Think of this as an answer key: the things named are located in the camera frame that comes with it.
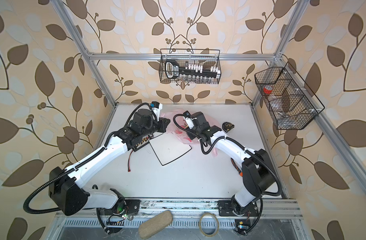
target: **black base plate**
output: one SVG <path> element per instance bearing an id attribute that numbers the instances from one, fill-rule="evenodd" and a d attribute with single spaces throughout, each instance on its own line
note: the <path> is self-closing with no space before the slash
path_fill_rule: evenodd
<path id="1" fill-rule="evenodd" d="M 217 202 L 217 207 L 219 208 L 219 216 L 221 217 L 240 217 L 233 213 L 231 210 L 231 201 L 230 200 L 220 200 Z M 257 217 L 259 212 L 255 209 L 255 205 L 252 203 L 247 205 L 248 211 L 250 213 L 250 217 Z"/>
<path id="2" fill-rule="evenodd" d="M 139 199 L 126 199 L 126 206 L 128 207 L 127 214 L 128 215 L 137 215 L 140 208 L 140 200 Z M 112 215 L 111 209 L 104 209 L 104 215 Z"/>

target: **scratched metal surface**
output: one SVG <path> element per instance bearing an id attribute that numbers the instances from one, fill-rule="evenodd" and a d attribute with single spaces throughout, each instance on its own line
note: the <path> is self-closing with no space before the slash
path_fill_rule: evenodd
<path id="1" fill-rule="evenodd" d="M 123 228 L 107 235 L 102 228 L 64 227 L 58 240 L 141 240 L 137 228 Z M 199 228 L 165 228 L 148 239 L 206 240 Z M 219 229 L 211 240 L 297 240 L 291 223 L 285 220 L 261 219 L 248 236 L 239 236 L 230 229 Z"/>

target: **wallpaper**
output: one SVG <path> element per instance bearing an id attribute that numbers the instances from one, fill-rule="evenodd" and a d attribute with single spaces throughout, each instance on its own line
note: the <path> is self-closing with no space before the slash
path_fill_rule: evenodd
<path id="1" fill-rule="evenodd" d="M 366 195 L 313 121 L 278 131 L 265 104 L 256 107 L 289 197 L 314 240 L 366 240 Z"/>
<path id="2" fill-rule="evenodd" d="M 0 0 L 0 239 L 46 235 L 54 214 L 23 202 L 91 152 L 111 110 L 97 88 L 48 0 Z M 55 206 L 46 190 L 31 204 Z"/>
<path id="3" fill-rule="evenodd" d="M 274 53 L 294 0 L 64 0 L 90 52 Z"/>
<path id="4" fill-rule="evenodd" d="M 366 1 L 309 6 L 284 55 L 366 166 Z"/>
<path id="5" fill-rule="evenodd" d="M 219 84 L 177 83 L 159 78 L 157 61 L 101 60 L 99 70 L 120 103 L 249 103 L 257 87 L 253 75 L 267 68 L 264 61 L 223 61 Z"/>

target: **wire mesh basket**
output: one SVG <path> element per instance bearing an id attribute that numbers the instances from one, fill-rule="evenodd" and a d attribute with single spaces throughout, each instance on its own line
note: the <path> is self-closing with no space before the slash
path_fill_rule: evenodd
<path id="1" fill-rule="evenodd" d="M 322 110 L 324 105 L 304 81 L 299 87 L 291 76 L 294 68 L 271 67 L 255 74 L 256 86 L 272 117 L 277 130 L 304 129 Z M 315 106 L 307 95 L 315 97 L 320 106 Z"/>
<path id="2" fill-rule="evenodd" d="M 220 50 L 167 49 L 160 50 L 159 76 L 161 83 L 219 84 Z"/>

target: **roll of tape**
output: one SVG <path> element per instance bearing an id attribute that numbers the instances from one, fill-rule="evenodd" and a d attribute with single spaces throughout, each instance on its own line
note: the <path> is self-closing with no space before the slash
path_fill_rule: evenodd
<path id="1" fill-rule="evenodd" d="M 204 216 L 211 216 L 216 221 L 216 230 L 214 231 L 213 234 L 210 234 L 209 235 L 209 234 L 206 234 L 203 231 L 203 229 L 202 229 L 202 219 L 203 219 Z M 217 217 L 214 214 L 209 213 L 209 212 L 205 212 L 202 215 L 202 217 L 200 218 L 200 220 L 199 220 L 199 229 L 200 229 L 200 232 L 203 233 L 204 236 L 206 236 L 206 237 L 213 237 L 213 236 L 215 236 L 219 232 L 219 220 L 217 219 Z"/>

